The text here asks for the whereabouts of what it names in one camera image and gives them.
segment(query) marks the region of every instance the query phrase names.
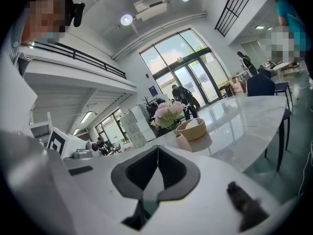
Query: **ceiling air conditioner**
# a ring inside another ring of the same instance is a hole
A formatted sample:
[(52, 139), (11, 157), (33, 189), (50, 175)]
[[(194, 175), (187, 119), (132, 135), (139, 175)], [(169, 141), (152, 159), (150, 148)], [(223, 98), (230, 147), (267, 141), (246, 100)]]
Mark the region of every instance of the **ceiling air conditioner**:
[(143, 21), (167, 11), (165, 0), (141, 0), (134, 3), (134, 6), (138, 12), (136, 18)]

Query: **black headset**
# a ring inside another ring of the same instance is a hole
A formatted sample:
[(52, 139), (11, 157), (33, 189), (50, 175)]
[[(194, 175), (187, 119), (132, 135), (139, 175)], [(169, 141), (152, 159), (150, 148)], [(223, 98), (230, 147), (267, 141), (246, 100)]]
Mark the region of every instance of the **black headset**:
[(72, 20), (74, 19), (74, 26), (78, 27), (82, 23), (82, 17), (85, 9), (85, 4), (83, 2), (74, 3), (73, 0), (65, 0), (69, 10), (69, 17), (66, 18), (66, 26), (70, 26)]

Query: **ceiling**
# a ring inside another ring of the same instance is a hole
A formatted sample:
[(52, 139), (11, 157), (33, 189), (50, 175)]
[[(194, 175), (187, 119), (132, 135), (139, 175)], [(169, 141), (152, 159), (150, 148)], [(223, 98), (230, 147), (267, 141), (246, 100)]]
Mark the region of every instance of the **ceiling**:
[[(264, 26), (264, 29), (256, 29), (256, 26)], [(237, 39), (247, 37), (260, 37), (268, 32), (269, 27), (279, 26), (277, 4), (275, 0), (267, 0), (256, 16), (244, 28)]]
[(82, 24), (103, 38), (108, 48), (116, 53), (126, 44), (153, 28), (169, 21), (202, 12), (202, 0), (166, 0), (167, 12), (147, 21), (134, 19), (133, 25), (122, 26), (121, 17), (125, 14), (135, 16), (134, 3), (139, 0), (74, 0), (86, 4)]
[[(30, 87), (38, 95), (33, 109), (34, 123), (47, 121), (47, 112), (50, 112), (53, 126), (71, 134), (76, 128), (86, 129), (124, 95), (86, 87), (32, 84)], [(81, 124), (88, 111), (93, 113)]]

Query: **striped shirt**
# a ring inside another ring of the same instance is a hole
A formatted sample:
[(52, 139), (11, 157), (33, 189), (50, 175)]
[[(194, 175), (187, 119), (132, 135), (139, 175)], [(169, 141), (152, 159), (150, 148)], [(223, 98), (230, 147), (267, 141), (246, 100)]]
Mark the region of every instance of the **striped shirt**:
[(15, 21), (11, 26), (5, 40), (4, 48), (7, 54), (9, 55), (12, 63), (16, 66), (21, 74), (24, 77), (26, 68), (31, 62), (32, 58), (26, 56), (24, 53), (19, 52), (19, 48), (22, 41), (22, 33), (25, 25), (25, 11), (22, 12), (21, 16)]

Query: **wooden bowl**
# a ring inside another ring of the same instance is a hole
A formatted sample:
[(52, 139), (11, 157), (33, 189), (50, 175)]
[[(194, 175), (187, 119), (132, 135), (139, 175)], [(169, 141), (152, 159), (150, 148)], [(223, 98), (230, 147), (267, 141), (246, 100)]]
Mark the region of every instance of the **wooden bowl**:
[(206, 124), (204, 119), (202, 118), (195, 118), (198, 122), (198, 125), (195, 127), (191, 127), (189, 129), (185, 129), (187, 124), (192, 120), (187, 120), (186, 122), (182, 123), (178, 126), (178, 133), (181, 133), (187, 141), (193, 141), (199, 139), (204, 136), (206, 133)]

